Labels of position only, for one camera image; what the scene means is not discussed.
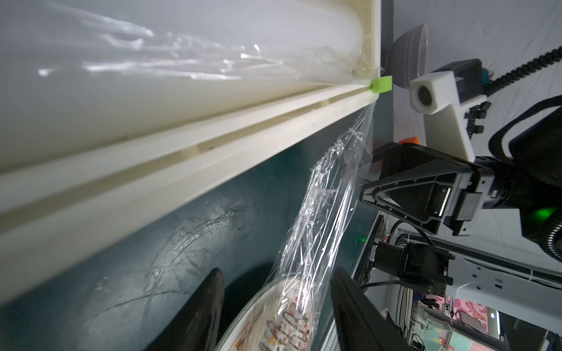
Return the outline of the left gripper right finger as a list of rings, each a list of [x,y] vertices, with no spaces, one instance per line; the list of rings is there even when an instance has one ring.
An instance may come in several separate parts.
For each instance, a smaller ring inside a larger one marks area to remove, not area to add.
[[[411,349],[344,269],[333,271],[330,294],[341,350]]]

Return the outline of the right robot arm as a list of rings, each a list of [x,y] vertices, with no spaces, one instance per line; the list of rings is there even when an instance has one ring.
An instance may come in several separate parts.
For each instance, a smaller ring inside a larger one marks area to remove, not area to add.
[[[473,162],[415,143],[388,143],[373,154],[381,177],[365,184],[361,201],[411,225],[421,241],[377,245],[373,266],[421,294],[475,301],[561,332],[561,276],[484,253],[450,252],[433,241],[440,226],[466,235],[487,209],[517,209],[522,236],[561,258],[561,98],[543,100],[520,116],[548,115],[514,137],[490,139],[490,156]]]

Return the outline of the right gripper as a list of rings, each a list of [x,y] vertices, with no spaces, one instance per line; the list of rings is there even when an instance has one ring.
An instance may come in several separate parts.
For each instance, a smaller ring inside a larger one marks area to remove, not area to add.
[[[514,209],[522,195],[522,171],[493,157],[470,163],[412,143],[387,143],[373,154],[381,166],[361,189],[361,202],[435,235],[441,224],[453,236],[472,234],[487,209]]]

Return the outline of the round patterned plate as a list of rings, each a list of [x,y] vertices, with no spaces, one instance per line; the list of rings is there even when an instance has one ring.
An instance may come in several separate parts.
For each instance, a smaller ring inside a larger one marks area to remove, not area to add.
[[[215,349],[310,350],[327,287],[327,276],[273,279],[244,306]]]

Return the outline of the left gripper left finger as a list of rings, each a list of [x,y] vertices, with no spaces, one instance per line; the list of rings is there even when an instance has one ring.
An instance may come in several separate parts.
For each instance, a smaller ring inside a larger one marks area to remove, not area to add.
[[[222,272],[218,268],[212,269],[189,301],[146,349],[215,349],[224,296]]]

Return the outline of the clear plastic wrap sheet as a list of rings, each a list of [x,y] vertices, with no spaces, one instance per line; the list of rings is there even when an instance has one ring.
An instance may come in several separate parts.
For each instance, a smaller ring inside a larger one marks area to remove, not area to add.
[[[372,124],[376,105],[359,112],[354,124],[337,137],[313,166],[307,191],[271,281],[292,274],[329,280],[338,248],[357,207],[358,177],[371,160]]]

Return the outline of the white plastic wrap dispenser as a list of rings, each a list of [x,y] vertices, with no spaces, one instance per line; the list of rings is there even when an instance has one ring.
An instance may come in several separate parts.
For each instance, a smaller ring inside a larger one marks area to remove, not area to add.
[[[380,1],[3,1],[1,302],[376,100]]]

